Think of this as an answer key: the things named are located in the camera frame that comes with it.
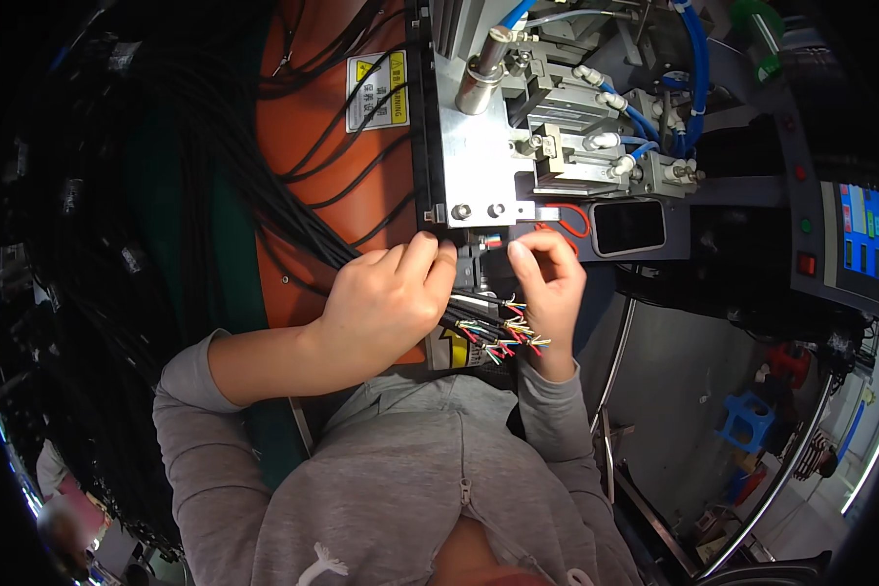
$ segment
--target gray hoodie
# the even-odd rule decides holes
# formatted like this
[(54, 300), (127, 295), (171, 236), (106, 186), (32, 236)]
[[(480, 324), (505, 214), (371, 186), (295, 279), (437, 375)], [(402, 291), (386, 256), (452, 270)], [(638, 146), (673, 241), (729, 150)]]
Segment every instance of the gray hoodie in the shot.
[[(426, 584), (460, 515), (502, 564), (556, 584), (641, 583), (600, 488), (578, 368), (554, 384), (522, 364), (517, 397), (462, 375), (376, 378), (271, 492), (211, 380), (210, 342), (166, 366), (153, 404), (199, 586)], [(505, 428), (516, 403), (527, 441)]]

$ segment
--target hand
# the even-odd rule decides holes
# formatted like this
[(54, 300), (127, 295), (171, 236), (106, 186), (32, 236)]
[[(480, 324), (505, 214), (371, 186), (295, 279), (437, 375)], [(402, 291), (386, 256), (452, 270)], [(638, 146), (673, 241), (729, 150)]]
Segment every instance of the hand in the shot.
[(524, 290), (528, 324), (551, 340), (531, 365), (548, 381), (568, 381), (575, 370), (573, 330), (586, 271), (563, 236), (553, 230), (536, 230), (513, 241), (508, 260)]
[(456, 257), (453, 243), (424, 231), (408, 245), (363, 254), (335, 276), (325, 311), (305, 334), (352, 384), (379, 374), (440, 322)]

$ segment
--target red switch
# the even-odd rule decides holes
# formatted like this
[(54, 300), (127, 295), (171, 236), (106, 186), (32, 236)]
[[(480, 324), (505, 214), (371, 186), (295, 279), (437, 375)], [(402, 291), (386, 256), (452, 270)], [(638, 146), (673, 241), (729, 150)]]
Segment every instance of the red switch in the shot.
[(797, 272), (801, 275), (814, 276), (817, 271), (817, 257), (807, 252), (797, 252)]

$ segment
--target screw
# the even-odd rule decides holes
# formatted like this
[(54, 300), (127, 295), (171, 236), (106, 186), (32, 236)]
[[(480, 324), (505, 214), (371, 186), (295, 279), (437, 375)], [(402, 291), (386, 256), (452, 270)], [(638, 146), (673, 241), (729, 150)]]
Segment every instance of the screw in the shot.
[(472, 215), (472, 208), (468, 204), (459, 204), (453, 208), (453, 217), (456, 219), (469, 219)]

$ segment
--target plastic stool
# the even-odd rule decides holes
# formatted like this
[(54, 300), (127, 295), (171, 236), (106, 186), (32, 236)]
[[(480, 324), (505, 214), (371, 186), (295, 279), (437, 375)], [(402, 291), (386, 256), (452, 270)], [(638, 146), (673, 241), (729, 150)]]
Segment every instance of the plastic stool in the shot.
[[(761, 448), (765, 433), (775, 420), (775, 412), (751, 391), (741, 397), (730, 395), (723, 405), (729, 411), (727, 423), (716, 435), (726, 438), (730, 443), (746, 452), (757, 452)], [(739, 439), (740, 434), (750, 437), (746, 442)]]

